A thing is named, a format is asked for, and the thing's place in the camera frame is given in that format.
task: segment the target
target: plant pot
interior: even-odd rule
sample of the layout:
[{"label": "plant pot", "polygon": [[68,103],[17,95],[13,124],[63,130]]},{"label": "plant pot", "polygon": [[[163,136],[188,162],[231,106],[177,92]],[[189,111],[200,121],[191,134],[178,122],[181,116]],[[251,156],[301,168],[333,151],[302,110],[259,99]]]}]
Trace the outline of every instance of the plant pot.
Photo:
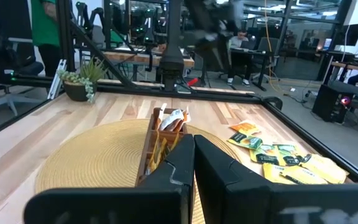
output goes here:
[{"label": "plant pot", "polygon": [[[85,86],[78,83],[63,82],[66,94],[73,101],[84,102],[88,101],[86,97]],[[96,93],[97,83],[93,84],[93,93]]]}]

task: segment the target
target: round placemat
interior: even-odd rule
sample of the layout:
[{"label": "round placemat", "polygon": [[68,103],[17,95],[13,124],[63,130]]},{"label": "round placemat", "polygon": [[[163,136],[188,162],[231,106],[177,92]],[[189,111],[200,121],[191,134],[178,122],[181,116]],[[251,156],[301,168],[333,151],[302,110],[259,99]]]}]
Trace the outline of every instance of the round placemat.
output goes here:
[{"label": "round placemat", "polygon": [[[139,168],[147,119],[118,121],[87,130],[66,141],[48,157],[36,182],[36,192],[62,187],[133,187]],[[215,135],[188,125],[224,152],[239,157]],[[205,223],[196,188],[193,223]]]}]

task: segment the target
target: wooden organizer box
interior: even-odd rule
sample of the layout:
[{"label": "wooden organizer box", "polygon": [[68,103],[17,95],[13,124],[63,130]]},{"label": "wooden organizer box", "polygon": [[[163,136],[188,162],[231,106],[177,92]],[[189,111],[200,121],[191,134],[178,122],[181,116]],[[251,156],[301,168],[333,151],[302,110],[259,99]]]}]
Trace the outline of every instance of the wooden organizer box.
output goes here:
[{"label": "wooden organizer box", "polygon": [[[166,108],[164,114],[171,114],[174,110],[175,109]],[[142,151],[142,157],[140,158],[140,165],[137,171],[135,186],[137,186],[144,178],[146,178],[145,173],[147,169],[147,164],[149,164],[149,160],[152,157],[155,141],[157,139],[155,122],[157,121],[159,111],[160,108],[154,108],[153,114],[150,118],[149,127],[147,128],[146,139]],[[178,141],[183,137],[184,134],[187,134],[186,124],[183,124],[182,129],[179,131]],[[173,131],[160,131],[159,141],[162,142],[162,140],[165,138],[167,139],[167,145],[171,147],[173,142],[175,141],[176,136],[177,134]]]}]

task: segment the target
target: ceiling light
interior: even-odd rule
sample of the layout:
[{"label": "ceiling light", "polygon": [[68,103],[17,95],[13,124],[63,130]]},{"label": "ceiling light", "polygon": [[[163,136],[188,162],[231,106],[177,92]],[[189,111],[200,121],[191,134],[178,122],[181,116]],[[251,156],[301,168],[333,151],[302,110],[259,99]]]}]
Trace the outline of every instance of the ceiling light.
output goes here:
[{"label": "ceiling light", "polygon": [[285,9],[285,5],[277,5],[277,6],[272,6],[272,7],[262,7],[261,9],[263,9],[263,10],[271,10],[271,11],[279,11],[279,10]]},{"label": "ceiling light", "polygon": [[225,2],[228,2],[229,0],[216,0],[216,3],[218,4],[223,4]]},{"label": "ceiling light", "polygon": [[323,12],[323,16],[335,16],[337,12]]}]

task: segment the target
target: green plant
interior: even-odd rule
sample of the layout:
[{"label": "green plant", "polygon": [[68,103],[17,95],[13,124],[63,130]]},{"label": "green plant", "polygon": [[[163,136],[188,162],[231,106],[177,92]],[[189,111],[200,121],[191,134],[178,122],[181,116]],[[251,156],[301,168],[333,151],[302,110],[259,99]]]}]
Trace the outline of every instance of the green plant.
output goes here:
[{"label": "green plant", "polygon": [[103,78],[106,72],[103,63],[92,57],[88,63],[81,66],[79,73],[59,70],[58,75],[63,82],[83,85],[88,102],[92,103],[95,94],[93,84]]},{"label": "green plant", "polygon": [[92,83],[96,83],[103,78],[107,69],[104,68],[103,62],[94,57],[88,63],[84,63],[80,69],[80,78],[88,78]]}]

